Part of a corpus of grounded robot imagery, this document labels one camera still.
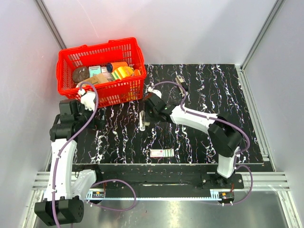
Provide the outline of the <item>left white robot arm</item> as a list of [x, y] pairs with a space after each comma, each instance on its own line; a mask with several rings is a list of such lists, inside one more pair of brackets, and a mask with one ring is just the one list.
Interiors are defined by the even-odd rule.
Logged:
[[51, 140], [51, 168], [44, 197], [34, 206], [35, 214], [47, 225], [79, 223], [84, 216], [84, 201], [91, 187], [102, 185], [103, 177], [95, 169], [79, 172], [72, 182], [73, 157], [78, 136], [86, 128], [102, 126], [95, 119], [98, 106], [95, 100], [76, 99], [60, 101], [59, 114], [49, 131]]

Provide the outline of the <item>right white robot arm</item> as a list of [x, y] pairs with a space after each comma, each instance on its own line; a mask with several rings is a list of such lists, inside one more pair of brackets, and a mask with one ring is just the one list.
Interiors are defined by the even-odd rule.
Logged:
[[216, 183], [227, 188], [233, 182], [235, 156], [239, 151], [242, 135], [226, 118], [188, 109], [184, 105], [169, 105], [155, 93], [144, 98], [145, 116], [148, 121], [184, 125], [207, 134], [218, 154]]

